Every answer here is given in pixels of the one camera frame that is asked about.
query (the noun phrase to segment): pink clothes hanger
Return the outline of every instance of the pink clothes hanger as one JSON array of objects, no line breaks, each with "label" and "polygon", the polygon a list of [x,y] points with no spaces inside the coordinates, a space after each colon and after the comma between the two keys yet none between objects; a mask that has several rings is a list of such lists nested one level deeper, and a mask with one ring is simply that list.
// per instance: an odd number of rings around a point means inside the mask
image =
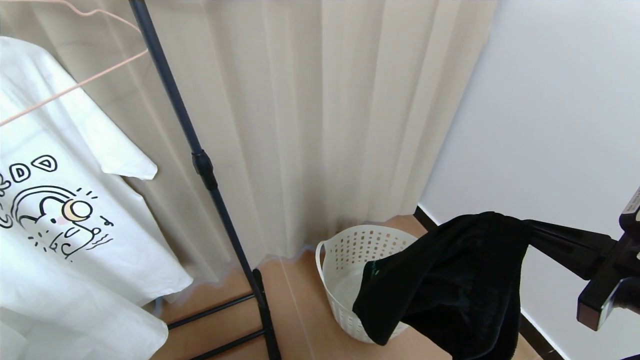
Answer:
[{"label": "pink clothes hanger", "polygon": [[[121,18],[121,17],[119,17],[119,16],[117,16],[115,14],[112,14],[110,12],[107,12],[107,11],[104,11],[104,10],[101,10],[101,9],[95,9],[95,10],[92,10],[90,12],[82,12],[82,11],[78,10],[70,2],[65,1],[65,0],[0,0],[0,2],[5,2],[5,3],[52,3],[52,4],[64,4],[64,5],[67,5],[71,10],[73,10],[76,14],[78,14],[80,16],[91,16],[91,15],[95,15],[96,13],[103,13],[104,15],[110,16],[110,17],[112,17],[112,18],[114,18],[114,19],[116,19],[118,21],[124,22],[125,24],[127,24],[130,27],[134,28],[138,33],[140,33],[140,29],[138,29],[137,26],[135,26],[134,24],[130,23],[129,21],[126,21],[125,19],[123,19],[123,18]],[[77,89],[77,88],[79,88],[81,86],[84,86],[85,84],[87,84],[87,83],[89,83],[89,82],[91,82],[93,80],[96,80],[97,78],[99,78],[99,77],[101,77],[103,75],[109,74],[110,72],[114,71],[115,69],[117,69],[119,67],[122,67],[124,65],[127,65],[128,63],[132,62],[133,60],[142,57],[143,55],[147,54],[148,52],[149,52],[149,50],[145,49],[140,54],[131,56],[130,58],[124,60],[121,63],[118,63],[118,64],[116,64],[116,65],[114,65],[114,66],[112,66],[112,67],[110,67],[110,68],[108,68],[108,69],[106,69],[104,71],[101,71],[98,74],[96,74],[96,75],[94,75],[94,76],[92,76],[92,77],[90,77],[90,78],[88,78],[86,80],[83,80],[83,81],[79,82],[78,84],[76,84],[74,86],[71,86],[70,88],[68,88],[66,90],[63,90],[63,91],[57,93],[56,95],[54,95],[54,96],[52,96],[52,97],[50,97],[48,99],[40,101],[39,103],[37,103],[37,104],[35,104],[35,105],[33,105],[33,106],[29,107],[29,108],[26,108],[25,110],[15,114],[15,115],[12,115],[11,117],[9,117],[7,119],[4,119],[4,120],[0,121],[0,126],[5,125],[5,124],[7,124],[7,123],[9,123],[9,122],[11,122],[11,121],[23,116],[23,115],[25,115],[25,114],[28,114],[29,112],[31,112],[31,111],[43,106],[44,104],[47,104],[47,103],[49,103],[49,102],[61,97],[62,95],[65,95],[66,93],[69,93],[69,92],[71,92],[71,91],[73,91],[73,90],[75,90],[75,89]]]}]

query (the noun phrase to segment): white label sticker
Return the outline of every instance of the white label sticker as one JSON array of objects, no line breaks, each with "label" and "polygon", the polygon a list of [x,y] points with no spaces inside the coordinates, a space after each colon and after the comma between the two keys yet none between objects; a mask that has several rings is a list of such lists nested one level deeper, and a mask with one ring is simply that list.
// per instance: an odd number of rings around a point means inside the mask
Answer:
[{"label": "white label sticker", "polygon": [[631,201],[622,213],[633,214],[638,210],[638,208],[640,208],[640,188],[638,188],[638,191],[636,191],[636,194],[631,198]]}]

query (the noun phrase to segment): clothes rack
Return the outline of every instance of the clothes rack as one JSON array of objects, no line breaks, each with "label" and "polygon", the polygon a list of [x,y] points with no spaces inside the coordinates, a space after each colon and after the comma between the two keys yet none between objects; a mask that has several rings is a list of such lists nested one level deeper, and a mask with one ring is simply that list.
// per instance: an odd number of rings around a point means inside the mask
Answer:
[{"label": "clothes rack", "polygon": [[258,269],[254,269],[253,271],[251,270],[251,266],[249,265],[249,262],[247,261],[247,258],[244,254],[244,250],[242,248],[242,245],[240,244],[240,240],[238,239],[238,235],[231,221],[231,217],[229,215],[229,212],[227,211],[225,202],[222,199],[220,189],[218,188],[218,182],[216,181],[216,177],[213,172],[213,165],[207,153],[200,145],[198,135],[193,128],[193,124],[191,123],[191,119],[189,118],[189,114],[187,113],[187,109],[182,101],[182,97],[180,96],[178,86],[176,85],[173,78],[169,63],[164,56],[162,45],[160,44],[160,40],[158,39],[158,35],[151,20],[151,16],[149,14],[145,0],[129,0],[129,4],[131,6],[131,9],[133,10],[133,14],[136,18],[138,26],[140,27],[142,36],[147,43],[149,54],[151,55],[151,58],[156,65],[156,69],[158,71],[158,74],[160,75],[160,79],[162,80],[169,100],[171,101],[173,110],[178,117],[180,126],[182,127],[184,135],[189,142],[189,146],[191,147],[191,158],[193,160],[193,167],[195,168],[196,173],[198,173],[198,175],[200,175],[200,177],[202,178],[202,182],[211,195],[211,199],[213,200],[213,203],[218,210],[218,214],[222,219],[222,223],[225,227],[229,240],[231,241],[231,245],[234,248],[234,252],[236,253],[244,275],[246,276],[246,279],[249,282],[252,290],[252,292],[248,295],[243,295],[225,304],[216,306],[212,309],[202,311],[201,313],[171,323],[168,325],[168,328],[169,330],[172,330],[178,326],[196,321],[205,316],[224,310],[228,307],[255,298],[258,303],[260,319],[262,320],[262,328],[260,330],[252,332],[251,334],[243,336],[242,338],[239,338],[237,340],[231,341],[230,343],[224,344],[202,355],[196,356],[191,360],[203,360],[212,356],[216,356],[218,354],[221,354],[222,352],[230,350],[231,348],[246,343],[247,341],[258,338],[259,336],[264,336],[267,344],[269,360],[281,360],[282,357],[280,355],[280,350],[278,349],[278,342],[276,340],[273,322],[271,321],[271,312],[269,311],[269,304],[267,303],[267,298],[264,291],[262,275],[260,274],[260,271]]}]

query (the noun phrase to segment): white fabric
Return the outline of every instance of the white fabric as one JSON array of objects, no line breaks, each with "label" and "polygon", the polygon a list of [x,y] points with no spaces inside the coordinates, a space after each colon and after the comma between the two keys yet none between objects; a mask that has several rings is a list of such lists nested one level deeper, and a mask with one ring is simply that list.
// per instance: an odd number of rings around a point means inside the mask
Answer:
[{"label": "white fabric", "polygon": [[[126,2],[74,0],[133,20]],[[415,211],[487,39],[495,1],[147,1],[250,263]],[[139,34],[63,6],[7,4],[5,31],[76,79],[140,52]],[[134,181],[186,266],[235,259],[149,58],[86,87],[159,165]]]},{"label": "white fabric", "polygon": [[[0,37],[0,118],[74,84],[43,49]],[[0,146],[0,316],[24,338],[17,359],[148,359],[167,330],[136,305],[192,281],[120,178],[152,179],[155,164],[81,89],[0,127]]]}]

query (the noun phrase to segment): white wall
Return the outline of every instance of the white wall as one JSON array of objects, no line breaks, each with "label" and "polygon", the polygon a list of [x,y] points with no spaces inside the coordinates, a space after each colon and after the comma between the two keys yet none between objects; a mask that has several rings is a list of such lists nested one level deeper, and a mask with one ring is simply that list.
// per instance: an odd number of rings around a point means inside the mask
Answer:
[{"label": "white wall", "polygon": [[[617,239],[639,145],[640,2],[503,2],[420,205],[438,223],[493,210]],[[523,310],[568,359],[640,353],[640,316],[575,320],[585,283],[531,248]]]}]

